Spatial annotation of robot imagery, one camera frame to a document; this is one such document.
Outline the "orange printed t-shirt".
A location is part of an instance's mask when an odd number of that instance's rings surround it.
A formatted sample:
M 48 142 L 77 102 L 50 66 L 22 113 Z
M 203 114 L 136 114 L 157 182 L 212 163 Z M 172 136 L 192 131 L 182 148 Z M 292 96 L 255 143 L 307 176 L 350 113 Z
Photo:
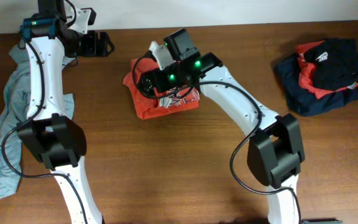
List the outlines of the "orange printed t-shirt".
M 132 71 L 137 59 L 131 60 L 131 70 L 124 77 L 123 84 L 128 87 L 135 107 L 135 112 L 140 119 L 150 119 L 177 113 L 186 110 L 192 110 L 199 106 L 200 94 L 197 89 L 192 89 L 184 98 L 179 98 L 186 93 L 182 90 L 175 96 L 170 96 L 153 100 L 144 97 L 139 93 L 132 79 Z

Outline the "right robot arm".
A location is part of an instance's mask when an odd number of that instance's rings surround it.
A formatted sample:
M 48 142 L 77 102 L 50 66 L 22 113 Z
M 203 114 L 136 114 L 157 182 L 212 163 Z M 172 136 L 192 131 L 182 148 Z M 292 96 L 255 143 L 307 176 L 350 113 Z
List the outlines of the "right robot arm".
M 305 153 L 298 120 L 259 102 L 215 54 L 201 54 L 186 29 L 166 36 L 163 44 L 151 42 L 142 58 L 153 60 L 157 68 L 132 76 L 137 91 L 148 99 L 166 100 L 197 90 L 215 102 L 245 135 L 229 159 L 234 180 L 267 197 L 269 223 L 302 223 L 296 186 Z M 234 161 L 243 146 L 248 147 L 248 168 L 263 190 L 246 185 L 235 172 Z

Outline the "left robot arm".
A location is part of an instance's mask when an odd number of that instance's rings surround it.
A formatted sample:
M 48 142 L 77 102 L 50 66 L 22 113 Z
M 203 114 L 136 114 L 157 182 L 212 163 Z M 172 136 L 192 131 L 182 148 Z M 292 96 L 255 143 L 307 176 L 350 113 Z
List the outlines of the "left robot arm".
M 30 63 L 30 104 L 25 121 L 13 129 L 60 186 L 72 223 L 104 223 L 86 177 L 85 132 L 63 105 L 65 59 L 107 57 L 114 45 L 106 32 L 89 30 L 96 12 L 70 1 L 38 0 L 20 35 Z

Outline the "navy folded garment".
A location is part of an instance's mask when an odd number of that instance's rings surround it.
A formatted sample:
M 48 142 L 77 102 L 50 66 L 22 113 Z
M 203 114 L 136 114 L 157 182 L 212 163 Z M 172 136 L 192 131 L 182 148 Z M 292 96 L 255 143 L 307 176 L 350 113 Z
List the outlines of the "navy folded garment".
M 315 116 L 358 100 L 358 86 L 354 89 L 330 93 L 320 99 L 299 86 L 301 68 L 297 54 L 291 54 L 277 62 L 273 72 L 283 87 L 287 106 L 301 116 Z

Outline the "red folded garment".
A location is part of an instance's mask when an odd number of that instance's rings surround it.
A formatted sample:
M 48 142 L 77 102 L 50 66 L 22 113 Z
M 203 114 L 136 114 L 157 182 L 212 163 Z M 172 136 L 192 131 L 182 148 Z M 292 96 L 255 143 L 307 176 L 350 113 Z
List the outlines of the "red folded garment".
M 302 45 L 299 45 L 296 47 L 296 53 L 298 54 L 298 63 L 301 68 L 301 72 L 299 74 L 299 80 L 298 80 L 299 86 L 308 90 L 310 93 L 314 94 L 317 99 L 320 99 L 323 96 L 326 96 L 330 93 L 339 92 L 339 91 L 343 91 L 343 90 L 350 90 L 350 89 L 354 89 L 355 87 L 358 86 L 358 84 L 353 84 L 348 87 L 340 88 L 336 91 L 322 90 L 322 89 L 319 89 L 319 88 L 316 88 L 313 86 L 311 76 L 315 70 L 315 66 L 312 63 L 307 62 L 305 60 L 303 54 L 307 50 L 321 44 L 323 41 L 324 40 L 320 40 L 317 42 L 310 42 L 310 43 L 302 44 Z

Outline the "black folded Nike garment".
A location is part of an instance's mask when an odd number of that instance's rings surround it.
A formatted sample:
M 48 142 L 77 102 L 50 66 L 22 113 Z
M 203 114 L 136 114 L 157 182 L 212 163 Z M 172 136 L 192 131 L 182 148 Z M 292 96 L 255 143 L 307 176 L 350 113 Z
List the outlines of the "black folded Nike garment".
M 315 66 L 311 76 L 314 87 L 336 91 L 358 84 L 358 50 L 354 39 L 326 39 L 303 55 Z

